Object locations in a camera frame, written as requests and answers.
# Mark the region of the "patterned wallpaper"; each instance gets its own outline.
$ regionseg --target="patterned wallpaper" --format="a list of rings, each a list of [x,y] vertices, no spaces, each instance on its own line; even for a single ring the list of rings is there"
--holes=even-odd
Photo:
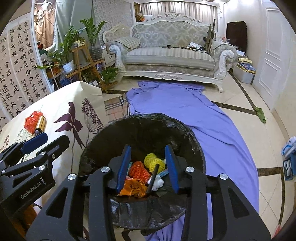
[[[132,6],[123,0],[93,0],[94,16],[96,24],[105,20],[106,23],[99,33],[101,45],[103,45],[103,33],[112,27],[123,24],[128,27],[133,25]]]

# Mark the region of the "door panel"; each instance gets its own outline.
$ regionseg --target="door panel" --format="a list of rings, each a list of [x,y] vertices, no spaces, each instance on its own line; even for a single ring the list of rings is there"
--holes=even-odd
[[[290,66],[293,30],[277,6],[270,0],[262,3],[262,53],[254,78],[254,88],[269,109],[284,89]]]
[[[223,4],[220,5],[217,8],[218,11],[218,27],[216,27],[217,31],[218,31],[218,39],[222,39],[224,37],[224,10],[223,10]]]

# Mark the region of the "black garbage bag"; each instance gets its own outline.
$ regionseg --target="black garbage bag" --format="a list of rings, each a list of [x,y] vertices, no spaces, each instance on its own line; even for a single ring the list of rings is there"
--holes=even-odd
[[[144,161],[149,153],[164,159],[170,144],[175,155],[205,173],[205,158],[193,131],[182,122],[164,114],[124,117],[102,129],[81,156],[79,176],[88,175],[120,156],[131,146],[131,161]],[[113,225],[153,233],[185,214],[186,196],[173,193],[169,176],[157,192],[147,198],[109,196]]]

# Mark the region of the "rifle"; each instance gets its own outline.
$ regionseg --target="rifle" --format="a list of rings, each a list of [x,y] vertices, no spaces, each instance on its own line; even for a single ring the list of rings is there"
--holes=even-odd
[[[213,28],[212,28],[212,25],[209,26],[209,30],[207,32],[207,38],[203,38],[204,41],[206,41],[206,44],[205,44],[205,51],[206,53],[210,53],[210,49],[211,49],[211,46],[212,46],[212,42],[213,42],[213,39],[215,37],[215,23],[216,23],[216,19],[214,19],[214,23],[213,23]]]

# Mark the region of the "purple cloth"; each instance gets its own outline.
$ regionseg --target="purple cloth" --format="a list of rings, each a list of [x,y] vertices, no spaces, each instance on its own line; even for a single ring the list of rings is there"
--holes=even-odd
[[[259,180],[252,156],[231,119],[202,94],[203,87],[180,82],[140,81],[126,95],[131,114],[163,113],[189,126],[205,155],[206,174],[227,174],[259,210]],[[180,241],[184,216],[146,240]],[[213,235],[208,202],[208,239]]]

